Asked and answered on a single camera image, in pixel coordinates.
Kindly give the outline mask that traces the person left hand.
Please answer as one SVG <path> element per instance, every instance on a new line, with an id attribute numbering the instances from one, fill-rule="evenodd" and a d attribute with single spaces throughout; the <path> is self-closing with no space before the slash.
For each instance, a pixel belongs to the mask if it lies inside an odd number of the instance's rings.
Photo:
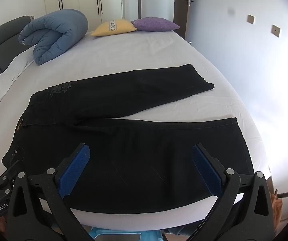
<path id="1" fill-rule="evenodd" d="M 4 216 L 1 216 L 0 217 L 0 232 L 2 234 L 5 234 L 6 233 L 6 218 Z"/>

